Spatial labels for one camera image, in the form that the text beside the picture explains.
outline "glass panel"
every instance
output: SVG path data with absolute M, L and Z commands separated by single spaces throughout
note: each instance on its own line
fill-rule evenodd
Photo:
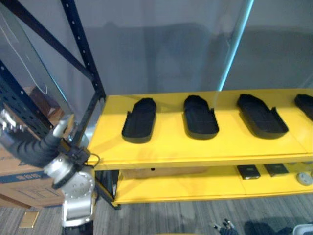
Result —
M 218 90 L 252 3 L 122 0 L 76 4 L 105 91 L 138 94 Z
M 70 107 L 38 54 L 29 42 L 15 16 L 0 4 L 0 57 L 18 83 L 30 94 L 41 111 L 48 115 L 50 108 Z
M 313 88 L 312 8 L 255 1 L 224 89 Z

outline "perforated metal post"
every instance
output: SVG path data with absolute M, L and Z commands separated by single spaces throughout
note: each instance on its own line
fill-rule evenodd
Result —
M 0 60 L 1 100 L 39 137 L 44 137 L 52 124 L 26 94 L 13 75 Z

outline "black insole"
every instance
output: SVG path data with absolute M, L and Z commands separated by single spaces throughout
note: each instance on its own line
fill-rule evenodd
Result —
M 214 109 L 209 110 L 207 102 L 198 95 L 190 95 L 184 102 L 184 116 L 189 136 L 206 140 L 217 135 L 219 127 Z
M 294 102 L 313 121 L 313 97 L 307 94 L 298 94 Z
M 132 112 L 127 112 L 122 136 L 132 143 L 145 143 L 151 139 L 156 117 L 156 103 L 151 98 L 138 101 Z
M 262 100 L 250 94 L 241 94 L 237 104 L 243 120 L 254 135 L 264 139 L 274 139 L 288 132 L 288 127 L 275 107 L 270 110 Z

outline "yellow shelf top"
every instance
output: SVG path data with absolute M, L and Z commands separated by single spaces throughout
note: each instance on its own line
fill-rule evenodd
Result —
M 210 166 L 205 173 L 149 179 L 123 179 L 117 185 L 114 204 L 213 200 L 289 195 L 313 192 L 313 186 L 300 184 L 298 172 L 311 173 L 313 165 L 285 164 L 290 172 L 270 177 L 263 165 L 257 165 L 259 179 L 243 180 L 235 166 Z
M 220 131 L 210 140 L 195 140 L 185 133 L 183 103 L 191 94 L 200 95 L 215 109 Z M 252 94 L 270 108 L 275 106 L 289 132 L 274 140 L 253 136 L 239 115 L 240 94 Z M 312 95 L 312 91 L 109 95 L 88 149 L 101 158 L 97 170 L 308 161 L 313 152 L 313 122 L 294 104 L 297 94 Z M 143 97 L 153 98 L 157 106 L 152 138 L 143 144 L 129 143 L 121 135 L 127 111 Z M 90 164 L 96 161 L 94 156 L 89 158 Z

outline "box label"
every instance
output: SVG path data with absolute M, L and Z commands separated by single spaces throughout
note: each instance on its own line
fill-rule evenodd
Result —
M 21 174 L 15 174 L 15 175 L 5 175 L 5 176 L 0 176 L 0 184 L 14 183 L 14 182 L 25 181 L 25 180 L 41 179 L 42 176 L 44 176 L 44 171 L 21 173 Z

